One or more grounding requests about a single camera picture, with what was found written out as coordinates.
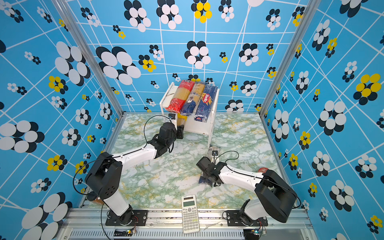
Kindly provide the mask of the red spaghetti bag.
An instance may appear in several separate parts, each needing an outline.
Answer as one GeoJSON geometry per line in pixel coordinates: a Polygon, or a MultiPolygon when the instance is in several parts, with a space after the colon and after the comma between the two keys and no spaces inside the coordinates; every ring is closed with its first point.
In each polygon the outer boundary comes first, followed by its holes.
{"type": "Polygon", "coordinates": [[[190,80],[182,80],[166,110],[171,113],[180,113],[194,85],[195,83],[190,80]]]}

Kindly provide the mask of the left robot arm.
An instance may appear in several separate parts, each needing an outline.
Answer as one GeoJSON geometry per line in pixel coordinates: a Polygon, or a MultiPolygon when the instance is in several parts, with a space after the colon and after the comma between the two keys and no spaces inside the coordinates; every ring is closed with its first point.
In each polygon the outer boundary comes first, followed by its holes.
{"type": "Polygon", "coordinates": [[[172,122],[165,122],[159,133],[145,146],[121,154],[107,152],[98,156],[85,178],[91,188],[89,201],[100,199],[110,208],[110,219],[118,225],[127,226],[135,219],[132,206],[119,192],[122,173],[145,161],[161,157],[173,150],[177,139],[177,127],[172,122]]]}

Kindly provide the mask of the yellow pasta bag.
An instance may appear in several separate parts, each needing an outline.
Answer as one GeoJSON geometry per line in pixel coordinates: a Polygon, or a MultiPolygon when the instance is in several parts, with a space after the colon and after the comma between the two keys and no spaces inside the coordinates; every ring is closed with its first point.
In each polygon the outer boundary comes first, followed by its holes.
{"type": "Polygon", "coordinates": [[[181,114],[177,114],[177,126],[185,126],[188,117],[181,114]]]}

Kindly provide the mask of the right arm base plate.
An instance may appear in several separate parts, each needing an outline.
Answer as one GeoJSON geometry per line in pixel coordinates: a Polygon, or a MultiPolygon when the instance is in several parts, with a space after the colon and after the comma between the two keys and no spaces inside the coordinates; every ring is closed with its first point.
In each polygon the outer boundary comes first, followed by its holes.
{"type": "Polygon", "coordinates": [[[266,217],[252,220],[250,217],[241,213],[240,210],[227,210],[222,214],[229,227],[267,227],[269,225],[266,217]]]}

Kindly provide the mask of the blue Barilla pasta box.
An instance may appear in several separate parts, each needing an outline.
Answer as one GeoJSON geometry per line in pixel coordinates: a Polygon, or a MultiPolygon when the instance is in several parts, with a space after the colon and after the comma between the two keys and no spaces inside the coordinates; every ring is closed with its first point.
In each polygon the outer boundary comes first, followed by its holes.
{"type": "Polygon", "coordinates": [[[214,103],[218,87],[206,85],[201,95],[199,105],[194,117],[195,121],[206,123],[214,103]]]}

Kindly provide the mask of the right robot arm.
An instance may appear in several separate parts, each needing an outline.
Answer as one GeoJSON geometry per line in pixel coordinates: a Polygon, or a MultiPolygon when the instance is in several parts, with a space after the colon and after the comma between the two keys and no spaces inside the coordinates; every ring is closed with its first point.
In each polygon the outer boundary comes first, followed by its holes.
{"type": "Polygon", "coordinates": [[[238,216],[245,226],[252,226],[264,217],[286,223],[299,199],[296,192],[273,170],[247,172],[224,162],[215,164],[207,157],[201,158],[197,167],[212,183],[234,185],[257,195],[256,200],[247,200],[240,208],[238,216]]]}

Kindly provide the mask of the blue clear spaghetti bag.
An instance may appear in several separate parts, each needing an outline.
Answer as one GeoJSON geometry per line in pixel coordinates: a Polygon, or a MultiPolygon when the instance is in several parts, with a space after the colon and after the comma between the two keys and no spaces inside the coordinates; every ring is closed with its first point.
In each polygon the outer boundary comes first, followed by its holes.
{"type": "Polygon", "coordinates": [[[197,107],[199,100],[201,98],[201,95],[205,89],[204,83],[197,83],[194,85],[192,91],[190,92],[186,102],[184,103],[180,114],[182,116],[190,116],[194,112],[195,108],[197,107]]]}

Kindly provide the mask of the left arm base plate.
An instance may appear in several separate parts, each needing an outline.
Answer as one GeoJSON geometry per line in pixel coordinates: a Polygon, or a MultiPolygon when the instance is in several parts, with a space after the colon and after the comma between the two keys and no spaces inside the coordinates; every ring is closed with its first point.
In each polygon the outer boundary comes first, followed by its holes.
{"type": "Polygon", "coordinates": [[[106,226],[145,226],[148,218],[148,210],[128,210],[122,216],[117,216],[114,212],[109,210],[107,212],[106,226]]]}

